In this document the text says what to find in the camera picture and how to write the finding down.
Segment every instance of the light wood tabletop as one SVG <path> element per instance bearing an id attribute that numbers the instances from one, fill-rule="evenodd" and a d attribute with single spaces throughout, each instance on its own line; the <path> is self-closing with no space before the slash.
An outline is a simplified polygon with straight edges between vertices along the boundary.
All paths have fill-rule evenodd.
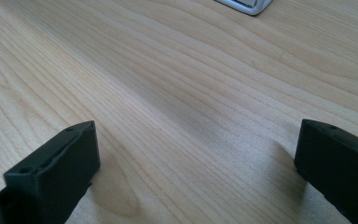
<path id="1" fill-rule="evenodd" d="M 0 190 L 96 122 L 67 223 L 349 223 L 296 172 L 302 119 L 358 136 L 358 1 L 0 0 Z"/>

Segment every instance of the metal object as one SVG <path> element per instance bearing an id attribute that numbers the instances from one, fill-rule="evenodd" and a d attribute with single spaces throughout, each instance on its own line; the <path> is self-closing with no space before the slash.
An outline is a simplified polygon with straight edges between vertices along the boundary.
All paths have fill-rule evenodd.
<path id="1" fill-rule="evenodd" d="M 215 0 L 251 16 L 259 14 L 272 0 Z"/>

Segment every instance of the wooden surface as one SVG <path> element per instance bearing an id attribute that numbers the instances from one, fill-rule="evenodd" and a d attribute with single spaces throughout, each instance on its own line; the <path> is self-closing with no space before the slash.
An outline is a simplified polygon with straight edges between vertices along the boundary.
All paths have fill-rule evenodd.
<path id="1" fill-rule="evenodd" d="M 348 223 L 293 158 L 302 119 L 358 135 L 358 1 L 0 0 L 0 189 L 90 119 L 67 223 Z"/>

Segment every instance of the black plastic block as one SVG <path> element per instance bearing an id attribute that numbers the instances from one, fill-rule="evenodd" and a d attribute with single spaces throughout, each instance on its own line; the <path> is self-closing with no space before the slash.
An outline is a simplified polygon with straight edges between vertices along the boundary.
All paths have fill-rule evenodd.
<path id="1" fill-rule="evenodd" d="M 4 173 L 6 224 L 62 224 L 100 169 L 94 121 L 71 126 Z"/>
<path id="2" fill-rule="evenodd" d="M 342 215 L 358 223 L 358 137 L 330 124 L 304 119 L 295 165 Z"/>

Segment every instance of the hole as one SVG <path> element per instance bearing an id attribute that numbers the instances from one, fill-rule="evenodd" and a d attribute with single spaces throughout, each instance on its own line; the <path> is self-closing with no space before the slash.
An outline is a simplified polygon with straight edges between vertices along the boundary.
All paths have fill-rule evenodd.
<path id="1" fill-rule="evenodd" d="M 24 167 L 24 168 L 21 168 L 21 169 L 20 169 L 20 174 L 27 174 L 27 173 L 29 173 L 30 171 L 32 171 L 32 168 L 31 168 L 31 167 Z"/>

